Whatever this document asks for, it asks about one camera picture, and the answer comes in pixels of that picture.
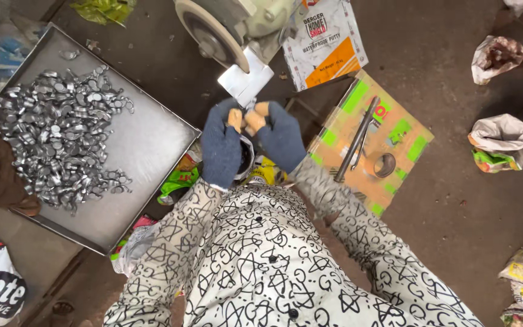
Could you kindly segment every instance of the green plastic wrapper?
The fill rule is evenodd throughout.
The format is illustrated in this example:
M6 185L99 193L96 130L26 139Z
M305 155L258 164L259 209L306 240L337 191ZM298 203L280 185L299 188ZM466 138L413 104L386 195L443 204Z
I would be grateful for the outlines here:
M84 19L100 25L113 21L122 27L137 0L80 0L70 4Z
M161 195L157 198L157 201L162 205L171 205L170 201L167 200L169 194L183 187L191 187L199 178L199 172L197 167L194 167L190 172L182 172L180 170L173 170L167 180L160 187Z

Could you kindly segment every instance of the blue glove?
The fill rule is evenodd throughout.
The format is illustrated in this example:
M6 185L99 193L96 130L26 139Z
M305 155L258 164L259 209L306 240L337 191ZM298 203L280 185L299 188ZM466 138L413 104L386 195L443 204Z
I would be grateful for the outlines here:
M223 190L229 188L241 165L239 133L225 126L232 108L239 108L234 99L225 99L211 108L201 137L203 180Z
M300 125L276 101L269 103L269 124L258 130L265 152L286 173L291 173L306 156Z

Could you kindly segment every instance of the grinding wheel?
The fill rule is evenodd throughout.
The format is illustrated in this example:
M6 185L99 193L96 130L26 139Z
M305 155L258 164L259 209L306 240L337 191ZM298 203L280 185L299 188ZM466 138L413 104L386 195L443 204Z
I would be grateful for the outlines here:
M191 0L177 0L175 10L185 29L199 44L202 56L213 58L226 68L237 64L249 73L249 63L243 55L243 50L227 29L208 11Z

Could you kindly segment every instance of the person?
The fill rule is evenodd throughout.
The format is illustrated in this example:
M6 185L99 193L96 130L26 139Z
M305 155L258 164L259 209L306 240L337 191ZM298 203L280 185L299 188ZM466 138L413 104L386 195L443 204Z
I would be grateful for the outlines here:
M170 326L181 286L184 326L483 326L351 189L306 155L298 122L278 103L269 103L258 141L316 217L335 218L330 228L367 272L371 292L333 260L292 189L230 189L241 146L225 122L237 106L224 100L209 112L202 178L158 223L105 326Z

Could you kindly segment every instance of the white shirt with black print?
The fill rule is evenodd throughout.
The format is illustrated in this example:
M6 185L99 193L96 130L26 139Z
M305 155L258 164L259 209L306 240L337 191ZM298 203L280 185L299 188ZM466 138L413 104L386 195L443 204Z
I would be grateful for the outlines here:
M184 285L184 326L483 326L409 246L306 157L288 176L373 284L355 286L333 260L301 198L248 184L222 194L203 180L158 224L105 326L170 326Z

